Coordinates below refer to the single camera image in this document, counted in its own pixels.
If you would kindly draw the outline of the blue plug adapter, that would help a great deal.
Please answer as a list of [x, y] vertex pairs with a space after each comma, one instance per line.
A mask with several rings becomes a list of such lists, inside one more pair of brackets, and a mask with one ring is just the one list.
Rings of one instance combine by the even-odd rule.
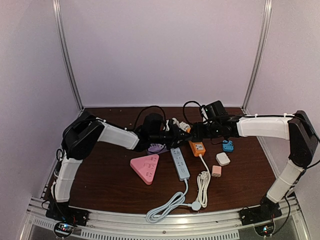
[[227, 153], [234, 151], [234, 144], [232, 140], [223, 140], [222, 141], [222, 150]]

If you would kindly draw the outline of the light blue power strip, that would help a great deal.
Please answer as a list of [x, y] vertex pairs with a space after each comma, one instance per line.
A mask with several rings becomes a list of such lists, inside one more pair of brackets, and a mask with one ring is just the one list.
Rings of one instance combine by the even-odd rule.
[[173, 163], [178, 174], [180, 181], [189, 180], [190, 173], [183, 157], [182, 151], [179, 147], [171, 148], [170, 153], [173, 159]]

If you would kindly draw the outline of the white cube plug adapter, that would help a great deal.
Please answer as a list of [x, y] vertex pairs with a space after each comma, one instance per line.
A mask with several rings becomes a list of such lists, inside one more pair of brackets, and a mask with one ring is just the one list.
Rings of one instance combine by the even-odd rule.
[[226, 166], [231, 162], [231, 160], [225, 152], [218, 153], [215, 158], [220, 166]]

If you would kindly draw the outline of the light pink usb charger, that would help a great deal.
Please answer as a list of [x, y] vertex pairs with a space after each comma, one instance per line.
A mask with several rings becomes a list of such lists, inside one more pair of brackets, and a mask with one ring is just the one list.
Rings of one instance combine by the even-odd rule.
[[222, 175], [222, 167], [219, 165], [213, 165], [211, 169], [211, 176], [219, 178]]

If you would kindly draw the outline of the purple power strip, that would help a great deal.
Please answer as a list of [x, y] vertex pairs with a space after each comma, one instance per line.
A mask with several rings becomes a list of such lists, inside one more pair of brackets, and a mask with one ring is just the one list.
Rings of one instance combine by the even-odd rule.
[[146, 153], [148, 155], [153, 155], [153, 154], [159, 155], [159, 154], [165, 153], [167, 151], [168, 151], [168, 149], [165, 144], [152, 143], [150, 145], [150, 147], [147, 149]]

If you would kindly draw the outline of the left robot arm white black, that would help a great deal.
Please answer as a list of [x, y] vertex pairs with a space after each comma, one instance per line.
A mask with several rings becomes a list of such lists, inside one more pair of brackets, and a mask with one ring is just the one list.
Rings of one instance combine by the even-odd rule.
[[70, 192], [76, 173], [97, 143], [107, 143], [134, 152], [147, 150], [151, 144], [164, 145], [168, 150], [192, 139], [192, 135], [158, 113], [148, 114], [142, 125], [132, 129], [120, 127], [88, 111], [83, 112], [62, 133], [61, 147], [56, 151], [57, 164], [49, 194], [47, 213], [67, 222], [86, 211], [70, 207]]

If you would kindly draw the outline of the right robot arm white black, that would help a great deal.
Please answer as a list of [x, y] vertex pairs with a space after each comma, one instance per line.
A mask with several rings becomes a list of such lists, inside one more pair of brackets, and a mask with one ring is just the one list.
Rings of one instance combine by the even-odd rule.
[[266, 221], [279, 207], [303, 174], [311, 167], [320, 138], [303, 110], [283, 114], [229, 114], [220, 101], [200, 107], [202, 121], [191, 125], [194, 142], [203, 139], [270, 138], [288, 142], [288, 160], [256, 210], [259, 220]]

